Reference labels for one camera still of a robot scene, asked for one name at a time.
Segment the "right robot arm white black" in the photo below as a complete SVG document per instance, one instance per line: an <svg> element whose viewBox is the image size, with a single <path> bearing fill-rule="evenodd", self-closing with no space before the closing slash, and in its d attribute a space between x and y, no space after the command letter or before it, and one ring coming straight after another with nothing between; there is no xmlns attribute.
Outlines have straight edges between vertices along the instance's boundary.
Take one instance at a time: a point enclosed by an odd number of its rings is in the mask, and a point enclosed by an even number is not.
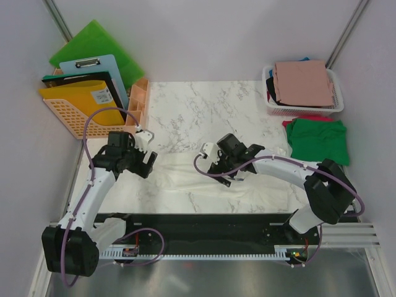
<svg viewBox="0 0 396 297"><path fill-rule="evenodd" d="M201 152L211 161L207 176L227 187L239 172L248 172L281 179L305 191L308 204L295 211L283 228L289 243L300 242L315 226L337 224L356 198L356 190L343 170L329 159L303 163L262 145L247 147L233 134L215 144L203 144Z"/></svg>

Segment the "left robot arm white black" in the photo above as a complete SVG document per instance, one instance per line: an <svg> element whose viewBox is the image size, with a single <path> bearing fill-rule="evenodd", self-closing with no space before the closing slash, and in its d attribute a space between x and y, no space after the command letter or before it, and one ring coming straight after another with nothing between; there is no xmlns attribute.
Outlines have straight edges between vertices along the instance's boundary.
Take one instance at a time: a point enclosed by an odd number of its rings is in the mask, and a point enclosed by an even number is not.
<svg viewBox="0 0 396 297"><path fill-rule="evenodd" d="M98 211L123 171L147 178L157 153L149 149L154 134L141 130L135 134L110 132L106 145L89 163L88 175L79 197L56 226L44 229L41 240L50 272L89 277L100 254L117 239L130 243L136 236L133 225L121 218L107 218L95 227Z"/></svg>

